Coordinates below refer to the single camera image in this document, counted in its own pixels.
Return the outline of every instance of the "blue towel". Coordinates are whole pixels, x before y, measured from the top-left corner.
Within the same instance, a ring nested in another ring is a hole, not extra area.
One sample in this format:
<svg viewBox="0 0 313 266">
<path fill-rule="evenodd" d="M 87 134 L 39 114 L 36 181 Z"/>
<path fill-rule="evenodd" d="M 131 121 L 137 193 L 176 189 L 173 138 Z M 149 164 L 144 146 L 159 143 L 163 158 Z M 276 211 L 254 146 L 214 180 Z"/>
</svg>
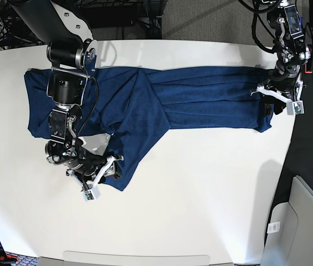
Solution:
<svg viewBox="0 0 313 266">
<path fill-rule="evenodd" d="M 50 70 L 31 70 L 24 78 L 29 99 L 28 130 L 50 138 L 48 116 L 54 102 L 46 95 Z M 232 127 L 269 129 L 258 94 L 265 70 L 247 67 L 198 67 L 175 70 L 106 68 L 96 72 L 99 101 L 81 136 L 112 135 L 106 152 L 123 155 L 123 178 L 106 184 L 123 191 L 141 159 L 169 129 Z M 96 99 L 92 81 L 82 106 L 83 121 Z"/>
</svg>

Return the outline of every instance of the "folded cloth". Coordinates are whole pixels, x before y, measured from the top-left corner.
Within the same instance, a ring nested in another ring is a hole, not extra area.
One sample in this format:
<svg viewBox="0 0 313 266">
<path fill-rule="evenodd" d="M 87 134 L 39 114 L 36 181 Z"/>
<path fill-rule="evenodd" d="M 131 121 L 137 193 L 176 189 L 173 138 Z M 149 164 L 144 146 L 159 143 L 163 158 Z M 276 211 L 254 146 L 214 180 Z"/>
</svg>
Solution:
<svg viewBox="0 0 313 266">
<path fill-rule="evenodd" d="M 31 70 L 24 78 L 34 137 L 50 138 L 48 116 L 55 103 L 46 95 L 51 70 Z M 204 127 L 269 128 L 260 96 L 250 91 L 266 79 L 265 70 L 248 67 L 197 67 L 174 70 L 105 68 L 96 71 L 99 100 L 80 136 L 112 135 L 106 152 L 123 155 L 123 178 L 105 184 L 123 191 L 141 159 L 169 129 Z M 83 99 L 84 121 L 93 108 L 91 81 Z"/>
</svg>

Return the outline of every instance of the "white table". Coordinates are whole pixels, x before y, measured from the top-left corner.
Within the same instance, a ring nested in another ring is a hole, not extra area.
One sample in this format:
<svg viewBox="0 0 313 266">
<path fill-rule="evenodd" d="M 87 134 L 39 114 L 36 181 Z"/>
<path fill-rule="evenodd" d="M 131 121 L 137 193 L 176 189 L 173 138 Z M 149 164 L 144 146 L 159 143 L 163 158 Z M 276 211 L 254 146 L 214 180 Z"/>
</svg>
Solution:
<svg viewBox="0 0 313 266">
<path fill-rule="evenodd" d="M 257 47 L 175 40 L 99 42 L 98 67 L 173 69 L 261 65 Z M 170 130 L 140 162 L 124 192 L 100 185 L 81 199 L 65 168 L 47 163 L 46 140 L 27 130 L 23 80 L 46 69 L 45 47 L 0 52 L 0 241 L 8 252 L 63 259 L 66 250 L 99 254 L 208 255 L 212 264 L 259 262 L 271 200 L 294 117 L 249 129 Z"/>
</svg>

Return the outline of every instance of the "sticker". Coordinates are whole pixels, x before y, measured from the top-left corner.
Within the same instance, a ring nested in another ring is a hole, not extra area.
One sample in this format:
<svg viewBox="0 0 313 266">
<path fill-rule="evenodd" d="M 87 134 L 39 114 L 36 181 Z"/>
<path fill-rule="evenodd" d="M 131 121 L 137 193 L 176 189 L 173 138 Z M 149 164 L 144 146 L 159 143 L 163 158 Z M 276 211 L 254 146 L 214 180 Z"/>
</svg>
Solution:
<svg viewBox="0 0 313 266">
<path fill-rule="evenodd" d="M 267 234 L 273 234 L 279 232 L 280 222 L 270 223 L 268 224 Z"/>
</svg>

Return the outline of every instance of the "navy blue cloth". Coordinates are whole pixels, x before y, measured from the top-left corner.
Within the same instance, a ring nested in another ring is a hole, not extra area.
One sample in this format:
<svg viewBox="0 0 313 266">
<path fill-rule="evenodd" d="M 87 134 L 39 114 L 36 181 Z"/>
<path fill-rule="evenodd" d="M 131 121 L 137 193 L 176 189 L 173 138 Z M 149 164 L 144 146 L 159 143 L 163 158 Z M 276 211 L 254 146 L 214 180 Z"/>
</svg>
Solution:
<svg viewBox="0 0 313 266">
<path fill-rule="evenodd" d="M 24 78 L 34 137 L 50 138 L 48 116 L 54 102 L 46 95 L 50 70 L 31 70 Z M 106 152 L 123 155 L 123 178 L 106 184 L 123 191 L 141 159 L 169 129 L 232 127 L 269 129 L 258 94 L 265 70 L 247 67 L 198 67 L 175 70 L 106 68 L 96 71 L 99 101 L 81 136 L 112 135 Z M 82 106 L 83 121 L 96 99 L 90 82 Z"/>
</svg>

